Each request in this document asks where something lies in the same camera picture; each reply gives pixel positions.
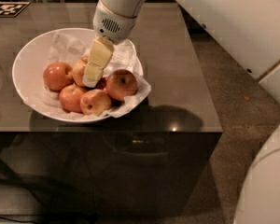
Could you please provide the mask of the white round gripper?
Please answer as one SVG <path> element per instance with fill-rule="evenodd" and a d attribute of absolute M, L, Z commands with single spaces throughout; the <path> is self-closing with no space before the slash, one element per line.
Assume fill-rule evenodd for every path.
<path fill-rule="evenodd" d="M 136 18 L 126 18 L 107 8 L 99 0 L 93 17 L 93 29 L 97 37 L 91 43 L 88 62 L 84 70 L 82 82 L 89 88 L 94 88 L 109 64 L 114 45 L 123 42 L 135 26 Z"/>

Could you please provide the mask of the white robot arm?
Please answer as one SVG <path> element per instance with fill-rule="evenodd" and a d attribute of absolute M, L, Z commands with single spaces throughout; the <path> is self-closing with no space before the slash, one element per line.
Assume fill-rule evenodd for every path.
<path fill-rule="evenodd" d="M 146 0 L 99 0 L 94 31 L 131 33 Z M 280 104 L 280 0 L 175 0 Z M 280 124 L 249 167 L 233 224 L 280 224 Z"/>

